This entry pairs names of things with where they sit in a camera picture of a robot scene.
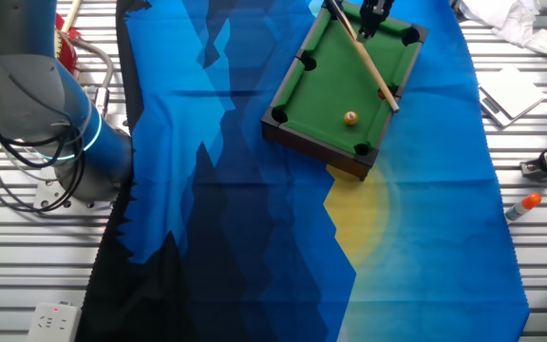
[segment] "cue stick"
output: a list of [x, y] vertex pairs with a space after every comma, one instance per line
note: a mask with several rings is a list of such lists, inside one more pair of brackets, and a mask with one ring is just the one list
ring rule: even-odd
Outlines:
[[362, 61], [367, 66], [368, 71], [370, 71], [370, 74], [375, 79], [375, 82], [381, 88], [381, 92], [386, 97], [386, 100], [391, 106], [391, 109], [394, 111], [394, 113], [399, 112], [400, 107], [396, 103], [396, 99], [394, 99], [394, 95], [392, 95], [391, 91], [389, 91], [386, 81], [384, 81], [384, 78], [381, 76], [381, 73], [379, 73], [377, 66], [375, 66], [375, 64], [372, 62], [372, 59], [370, 58], [370, 55], [368, 55], [368, 51], [365, 48], [365, 46], [362, 45], [362, 43], [358, 42], [357, 40], [358, 35], [356, 34], [356, 31], [351, 26], [351, 23], [349, 22], [348, 17], [341, 9], [339, 9], [339, 6], [335, 2], [335, 0], [327, 0], [327, 1], [329, 2], [329, 6], [332, 7], [332, 10], [334, 11], [334, 14], [336, 15], [337, 19], [341, 23], [341, 26], [343, 27], [343, 29], [345, 29], [345, 32], [348, 35], [351, 42], [353, 43], [353, 46], [355, 47], [356, 51], [362, 58]]

